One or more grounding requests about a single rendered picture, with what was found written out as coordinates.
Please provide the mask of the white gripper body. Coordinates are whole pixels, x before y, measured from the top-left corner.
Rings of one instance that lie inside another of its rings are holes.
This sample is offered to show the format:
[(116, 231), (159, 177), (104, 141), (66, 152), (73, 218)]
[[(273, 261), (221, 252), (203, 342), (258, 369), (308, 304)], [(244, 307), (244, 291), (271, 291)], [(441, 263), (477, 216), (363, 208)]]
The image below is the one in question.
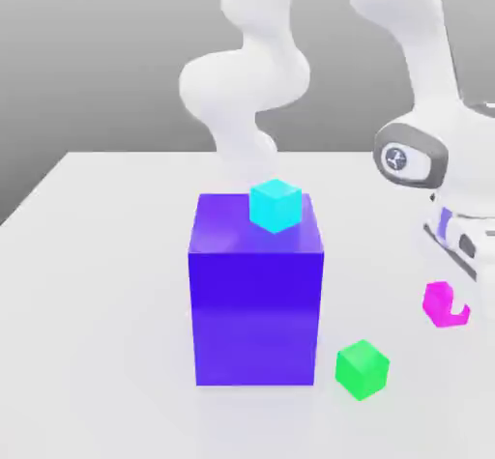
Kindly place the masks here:
[(483, 261), (483, 222), (450, 221), (444, 237), (425, 222), (426, 235), (464, 272), (476, 287), (480, 287), (480, 269)]

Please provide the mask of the small magenta cube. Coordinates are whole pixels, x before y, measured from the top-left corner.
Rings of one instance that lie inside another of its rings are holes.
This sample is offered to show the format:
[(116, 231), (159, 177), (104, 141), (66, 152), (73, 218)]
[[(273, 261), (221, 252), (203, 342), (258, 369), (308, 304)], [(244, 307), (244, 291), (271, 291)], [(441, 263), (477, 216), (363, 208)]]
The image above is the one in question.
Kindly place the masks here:
[(465, 304), (459, 313), (452, 310), (453, 289), (447, 281), (435, 281), (426, 284), (422, 309), (433, 325), (440, 329), (465, 326), (470, 318), (471, 309)]

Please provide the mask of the small green cube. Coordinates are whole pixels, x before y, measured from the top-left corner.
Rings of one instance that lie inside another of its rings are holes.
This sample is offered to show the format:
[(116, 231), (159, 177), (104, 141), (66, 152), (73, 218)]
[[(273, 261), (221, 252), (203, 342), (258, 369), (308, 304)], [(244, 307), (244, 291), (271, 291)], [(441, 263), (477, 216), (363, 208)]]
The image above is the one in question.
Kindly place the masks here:
[(337, 352), (335, 379), (362, 401), (386, 385), (389, 368), (390, 359), (362, 339)]

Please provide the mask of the small cyan cube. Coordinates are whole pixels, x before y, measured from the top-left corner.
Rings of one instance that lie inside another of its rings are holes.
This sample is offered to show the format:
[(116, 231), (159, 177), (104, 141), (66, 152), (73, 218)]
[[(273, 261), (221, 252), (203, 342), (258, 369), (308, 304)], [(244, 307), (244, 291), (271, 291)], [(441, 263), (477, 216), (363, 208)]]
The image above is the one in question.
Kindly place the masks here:
[(248, 211), (252, 223), (273, 234), (282, 232), (302, 220), (302, 190), (279, 179), (253, 186)]

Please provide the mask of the large purple box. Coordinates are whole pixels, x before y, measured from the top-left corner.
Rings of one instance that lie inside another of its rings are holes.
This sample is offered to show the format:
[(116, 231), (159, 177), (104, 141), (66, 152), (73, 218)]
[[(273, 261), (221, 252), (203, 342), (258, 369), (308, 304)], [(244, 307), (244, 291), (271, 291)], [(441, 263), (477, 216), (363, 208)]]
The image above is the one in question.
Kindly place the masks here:
[(308, 195), (277, 234), (248, 217), (245, 194), (202, 194), (189, 242), (195, 381), (206, 386), (314, 382), (324, 247)]

